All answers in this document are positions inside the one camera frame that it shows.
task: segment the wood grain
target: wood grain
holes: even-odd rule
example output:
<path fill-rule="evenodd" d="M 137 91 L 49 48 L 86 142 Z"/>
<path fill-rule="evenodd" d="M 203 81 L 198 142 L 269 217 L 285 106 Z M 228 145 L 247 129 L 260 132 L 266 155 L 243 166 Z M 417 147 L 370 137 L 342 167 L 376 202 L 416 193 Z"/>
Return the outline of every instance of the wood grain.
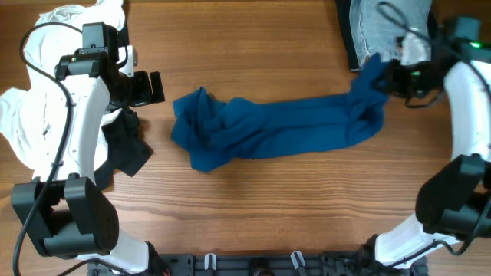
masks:
<path fill-rule="evenodd" d="M 486 17 L 487 2 L 473 1 L 486 8 L 469 2 L 438 5 L 437 15 L 444 18 L 463 8 Z M 0 91 L 30 87 L 18 43 L 38 14 L 55 6 L 0 7 Z M 137 109 L 144 139 L 155 153 L 135 177 L 116 173 L 114 186 L 104 193 L 117 208 L 121 228 L 151 241 L 161 253 L 356 249 L 374 233 L 401 223 L 414 210 L 421 185 L 450 158 L 448 106 L 408 110 L 391 99 L 385 127 L 360 145 L 276 159 L 236 159 L 211 173 L 197 172 L 190 168 L 187 152 L 170 139 L 173 100 L 200 86 L 220 100 L 246 97 L 260 103 L 349 89 L 355 75 L 347 70 L 334 2 L 129 7 L 138 68 L 160 71 L 167 102 Z M 15 183 L 29 181 L 31 171 L 3 137 L 0 156 L 0 275 L 11 275 L 21 223 L 10 192 Z M 486 240 L 458 259 L 439 251 L 430 256 L 431 274 L 488 275 L 490 256 Z M 24 275 L 54 274 L 73 263 L 39 257 L 30 241 L 22 250 Z M 84 274 L 84 268 L 77 272 Z"/>

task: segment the wooden surface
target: wooden surface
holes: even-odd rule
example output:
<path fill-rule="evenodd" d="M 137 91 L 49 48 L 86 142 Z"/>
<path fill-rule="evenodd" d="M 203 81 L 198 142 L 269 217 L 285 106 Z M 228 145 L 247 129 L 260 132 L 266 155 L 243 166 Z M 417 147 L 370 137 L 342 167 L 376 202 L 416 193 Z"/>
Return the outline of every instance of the wooden surface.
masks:
<path fill-rule="evenodd" d="M 489 18 L 485 1 L 443 5 L 439 18 L 463 12 Z M 0 91 L 28 90 L 18 57 L 21 36 L 56 5 L 0 7 Z M 490 22 L 484 22 L 489 40 Z M 452 146 L 450 111 L 442 103 L 408 110 L 391 99 L 385 127 L 360 145 L 328 153 L 267 160 L 236 159 L 209 174 L 190 168 L 171 139 L 172 101 L 204 86 L 220 100 L 265 103 L 349 89 L 333 1 L 167 2 L 130 4 L 131 44 L 138 68 L 160 71 L 167 102 L 137 109 L 154 150 L 132 179 L 114 177 L 104 192 L 120 227 L 160 253 L 321 252 L 351 250 L 391 230 L 414 210 L 421 185 L 444 166 Z M 15 183 L 31 171 L 0 138 L 0 275 L 11 275 L 21 228 L 10 205 Z M 488 275 L 491 242 L 476 241 L 455 258 L 430 256 L 432 275 Z M 74 264 L 42 258 L 27 239 L 24 275 L 51 275 Z M 85 268 L 77 271 L 84 274 Z"/>

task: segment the denim fabric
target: denim fabric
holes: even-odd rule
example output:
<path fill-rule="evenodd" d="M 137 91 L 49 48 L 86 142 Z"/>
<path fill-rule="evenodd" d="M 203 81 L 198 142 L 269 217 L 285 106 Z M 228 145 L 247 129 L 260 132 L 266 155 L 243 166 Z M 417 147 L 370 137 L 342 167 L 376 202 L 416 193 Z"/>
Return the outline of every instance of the denim fabric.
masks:
<path fill-rule="evenodd" d="M 377 3 L 382 0 L 351 0 L 350 26 L 354 49 L 360 67 L 375 53 L 382 61 L 400 59 L 396 37 L 403 36 L 404 30 L 383 18 L 377 11 Z M 384 0 L 398 7 L 407 17 L 411 28 L 417 28 L 428 35 L 427 19 L 431 0 Z M 401 21 L 397 14 L 384 7 L 387 13 Z"/>

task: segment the wooden table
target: wooden table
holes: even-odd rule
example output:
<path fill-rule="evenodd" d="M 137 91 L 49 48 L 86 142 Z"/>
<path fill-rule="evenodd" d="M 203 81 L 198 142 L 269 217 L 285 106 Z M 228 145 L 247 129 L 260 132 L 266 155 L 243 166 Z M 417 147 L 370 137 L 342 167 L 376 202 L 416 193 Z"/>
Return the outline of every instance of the wooden table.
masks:
<path fill-rule="evenodd" d="M 0 91 L 28 90 L 18 57 L 21 36 L 41 12 L 58 5 L 0 6 Z M 131 3 L 130 42 L 137 69 L 160 71 L 167 102 L 137 109 L 154 154 L 132 179 L 116 173 L 104 192 L 120 227 L 160 253 L 237 254 L 353 250 L 414 211 L 419 188 L 450 158 L 445 103 L 408 110 L 391 99 L 385 127 L 360 145 L 267 160 L 236 159 L 209 174 L 190 168 L 171 139 L 172 101 L 204 86 L 220 100 L 259 103 L 345 92 L 347 70 L 333 1 L 198 1 Z M 438 18 L 456 13 L 484 22 L 490 4 L 437 2 Z M 11 275 L 21 228 L 10 205 L 15 183 L 31 171 L 0 139 L 0 275 Z M 477 240 L 462 257 L 430 256 L 432 275 L 488 275 L 491 242 Z M 74 261 L 39 257 L 26 240 L 24 275 L 61 272 Z M 77 271 L 85 273 L 85 268 Z"/>

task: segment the folded blue cloth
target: folded blue cloth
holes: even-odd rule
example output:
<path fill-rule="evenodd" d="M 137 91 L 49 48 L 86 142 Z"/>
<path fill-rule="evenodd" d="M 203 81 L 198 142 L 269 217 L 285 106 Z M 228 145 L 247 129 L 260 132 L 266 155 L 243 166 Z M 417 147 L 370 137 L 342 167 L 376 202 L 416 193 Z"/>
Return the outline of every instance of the folded blue cloth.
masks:
<path fill-rule="evenodd" d="M 224 103 L 201 87 L 174 101 L 177 117 L 172 139 L 191 155 L 191 166 L 209 172 L 234 157 L 263 159 L 353 146 L 383 124 L 387 95 L 372 82 L 387 64 L 374 55 L 351 82 L 347 94 L 252 103 Z"/>

